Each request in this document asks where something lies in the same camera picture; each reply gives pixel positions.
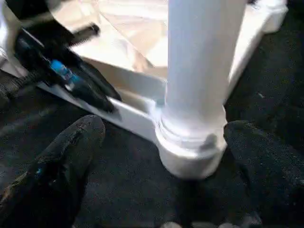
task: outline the black tool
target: black tool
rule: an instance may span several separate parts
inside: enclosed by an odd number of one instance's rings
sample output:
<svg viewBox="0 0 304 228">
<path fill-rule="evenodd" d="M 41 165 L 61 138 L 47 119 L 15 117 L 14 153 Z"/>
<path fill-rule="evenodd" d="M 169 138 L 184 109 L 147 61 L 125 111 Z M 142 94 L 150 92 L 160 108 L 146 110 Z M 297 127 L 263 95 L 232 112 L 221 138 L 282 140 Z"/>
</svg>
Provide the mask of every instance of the black tool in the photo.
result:
<svg viewBox="0 0 304 228">
<path fill-rule="evenodd" d="M 112 112 L 114 106 L 107 96 L 121 100 L 119 94 L 95 67 L 68 48 L 98 32 L 93 24 L 72 34 L 55 20 L 22 28 L 16 40 L 16 57 L 29 72 L 43 72 L 41 81 L 59 84 L 73 96 Z"/>
</svg>

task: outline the black carpet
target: black carpet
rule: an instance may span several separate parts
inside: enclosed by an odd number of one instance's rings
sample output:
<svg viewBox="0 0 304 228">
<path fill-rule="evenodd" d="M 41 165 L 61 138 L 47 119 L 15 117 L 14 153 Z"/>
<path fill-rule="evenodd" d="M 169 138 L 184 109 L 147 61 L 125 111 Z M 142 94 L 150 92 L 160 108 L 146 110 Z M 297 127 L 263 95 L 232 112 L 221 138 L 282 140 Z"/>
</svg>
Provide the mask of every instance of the black carpet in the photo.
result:
<svg viewBox="0 0 304 228">
<path fill-rule="evenodd" d="M 227 118 L 280 132 L 299 84 L 304 23 L 291 9 L 281 30 L 263 37 L 234 93 Z M 34 89 L 0 113 L 0 189 L 26 170 L 70 124 L 87 112 Z M 105 123 L 103 149 L 89 175 L 77 228 L 154 227 L 165 221 L 237 223 L 254 211 L 229 149 L 204 181 L 181 181 L 161 164 L 152 143 Z"/>
</svg>

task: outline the pole base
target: pole base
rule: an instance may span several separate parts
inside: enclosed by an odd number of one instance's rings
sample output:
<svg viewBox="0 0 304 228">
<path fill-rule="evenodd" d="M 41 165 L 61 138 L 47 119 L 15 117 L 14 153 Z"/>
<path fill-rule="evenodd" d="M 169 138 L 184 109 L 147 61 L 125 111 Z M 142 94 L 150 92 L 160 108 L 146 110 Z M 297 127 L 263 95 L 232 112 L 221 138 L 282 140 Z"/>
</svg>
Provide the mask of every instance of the pole base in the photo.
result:
<svg viewBox="0 0 304 228">
<path fill-rule="evenodd" d="M 155 128 L 158 139 L 158 149 L 164 167 L 174 176 L 187 180 L 205 179 L 217 169 L 226 142 L 217 137 L 215 143 L 206 144 L 197 148 L 184 148 L 168 140 L 159 125 Z"/>
</svg>

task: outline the blue part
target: blue part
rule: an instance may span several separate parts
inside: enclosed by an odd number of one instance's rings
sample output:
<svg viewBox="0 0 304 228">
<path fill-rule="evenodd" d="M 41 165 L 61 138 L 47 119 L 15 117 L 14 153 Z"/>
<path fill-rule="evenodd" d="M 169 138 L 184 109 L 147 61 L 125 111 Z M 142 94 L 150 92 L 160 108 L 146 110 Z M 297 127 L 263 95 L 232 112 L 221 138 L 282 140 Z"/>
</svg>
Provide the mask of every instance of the blue part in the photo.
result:
<svg viewBox="0 0 304 228">
<path fill-rule="evenodd" d="M 73 72 L 69 68 L 67 68 L 65 65 L 63 65 L 60 61 L 56 59 L 51 62 L 50 68 L 65 80 L 72 80 L 73 82 L 77 82 L 80 79 L 77 75 L 73 74 Z"/>
<path fill-rule="evenodd" d="M 39 169 L 37 170 L 36 174 L 40 174 L 41 171 L 42 171 L 42 168 L 39 168 Z"/>
</svg>

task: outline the white post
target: white post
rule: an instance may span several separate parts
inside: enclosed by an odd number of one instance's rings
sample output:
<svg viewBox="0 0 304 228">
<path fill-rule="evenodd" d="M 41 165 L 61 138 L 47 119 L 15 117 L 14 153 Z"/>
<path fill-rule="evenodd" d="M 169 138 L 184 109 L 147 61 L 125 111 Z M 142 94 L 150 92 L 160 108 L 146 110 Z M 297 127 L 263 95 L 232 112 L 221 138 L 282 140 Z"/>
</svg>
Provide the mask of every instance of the white post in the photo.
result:
<svg viewBox="0 0 304 228">
<path fill-rule="evenodd" d="M 226 142 L 223 101 L 246 0 L 169 0 L 166 105 L 156 135 L 164 166 L 201 179 Z"/>
</svg>

